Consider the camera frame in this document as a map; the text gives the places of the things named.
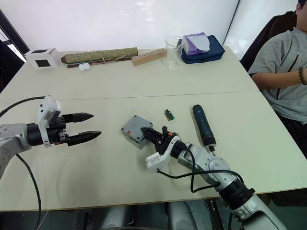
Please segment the man's arm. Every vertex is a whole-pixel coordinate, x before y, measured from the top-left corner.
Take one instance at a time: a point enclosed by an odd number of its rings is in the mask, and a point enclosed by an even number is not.
[[[307,69],[304,69],[304,77],[307,77]],[[298,71],[288,73],[254,73],[252,79],[260,90],[272,90],[284,88],[301,83]]]

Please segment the blue screwdriver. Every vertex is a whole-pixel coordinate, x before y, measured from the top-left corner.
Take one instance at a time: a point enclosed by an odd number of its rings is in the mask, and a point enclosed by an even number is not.
[[[214,147],[216,146],[216,141],[215,141],[213,132],[210,129],[209,123],[207,121],[206,114],[199,104],[193,106],[193,114],[194,114],[198,129],[200,130],[201,139],[202,139],[202,142],[205,148],[209,149],[212,155],[215,156]]]

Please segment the person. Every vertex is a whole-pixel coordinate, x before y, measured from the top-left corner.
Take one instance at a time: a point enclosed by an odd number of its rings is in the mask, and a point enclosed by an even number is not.
[[[271,38],[248,73],[307,158],[307,0],[296,14],[296,28]]]

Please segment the bracelet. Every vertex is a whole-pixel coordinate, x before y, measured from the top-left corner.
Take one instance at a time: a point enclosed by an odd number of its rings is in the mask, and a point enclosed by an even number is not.
[[[301,82],[302,82],[303,85],[307,85],[307,81],[306,81],[305,78],[304,78],[303,70],[304,70],[303,67],[300,67],[300,68],[298,69],[299,78],[300,78],[300,80],[301,80]]]

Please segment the gray box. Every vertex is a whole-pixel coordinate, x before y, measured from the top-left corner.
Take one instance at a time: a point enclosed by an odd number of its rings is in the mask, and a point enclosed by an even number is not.
[[[125,138],[128,141],[139,149],[142,149],[148,142],[141,131],[141,128],[143,127],[152,128],[153,124],[152,122],[135,115],[123,128],[121,128],[121,132],[125,135]]]

